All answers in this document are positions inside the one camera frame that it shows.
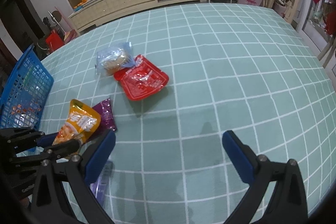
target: yellow snack package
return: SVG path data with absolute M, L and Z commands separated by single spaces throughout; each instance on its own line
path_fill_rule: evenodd
M 100 124 L 100 115 L 88 105 L 76 99 L 71 100 L 67 121 L 59 130 L 53 145 L 77 139 L 84 144 Z

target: brown circle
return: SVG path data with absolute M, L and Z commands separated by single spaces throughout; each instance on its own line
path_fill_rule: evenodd
M 53 15 L 54 18 L 56 18 L 57 22 L 60 22 L 62 19 L 61 13 L 57 10 L 53 11 L 51 13 Z

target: bolt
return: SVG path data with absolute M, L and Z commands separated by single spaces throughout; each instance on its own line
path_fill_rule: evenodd
M 289 160 L 289 164 L 290 164 L 291 166 L 296 166 L 296 165 L 297 165 L 297 161 L 296 161 L 296 160 L 293 160 L 293 159 L 290 159 L 290 160 Z
M 80 155 L 73 155 L 73 156 L 71 157 L 71 160 L 74 161 L 74 162 L 78 162 L 80 159 L 81 159 L 81 156 L 80 156 Z
M 42 166 L 47 166 L 49 164 L 50 160 L 43 160 Z
M 258 156 L 258 160 L 259 160 L 259 161 L 267 161 L 268 158 L 267 158 L 265 155 L 262 155 L 262 154 L 261 154 L 261 155 Z

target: purple snack package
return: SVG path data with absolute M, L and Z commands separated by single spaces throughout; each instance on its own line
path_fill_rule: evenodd
M 96 132 L 90 137 L 89 140 L 96 138 L 99 136 L 101 132 L 106 129 L 111 129 L 113 131 L 117 131 L 117 126 L 113 118 L 112 107 L 111 107 L 111 99 L 107 98 L 106 100 L 101 101 L 92 107 L 95 111 L 97 111 L 101 116 L 100 125 L 97 128 Z
M 107 188 L 106 186 L 109 181 L 109 177 L 112 173 L 112 167 L 113 167 L 113 163 L 111 161 L 107 161 L 97 181 L 95 183 L 90 184 L 90 189 L 101 206 L 103 206 L 104 204 L 105 191 Z

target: green checkered tablecloth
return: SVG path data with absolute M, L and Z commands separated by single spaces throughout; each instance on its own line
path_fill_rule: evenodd
M 143 101 L 129 101 L 113 77 L 95 73 L 97 51 L 125 41 L 170 77 Z M 336 176 L 335 91 L 273 10 L 190 4 L 145 11 L 78 37 L 43 64 L 55 83 L 40 130 L 58 131 L 73 98 L 91 106 L 113 100 L 118 132 L 104 209 L 116 223 L 223 223 L 248 186 L 221 146 L 227 129 L 256 154 L 296 159 L 310 212 Z

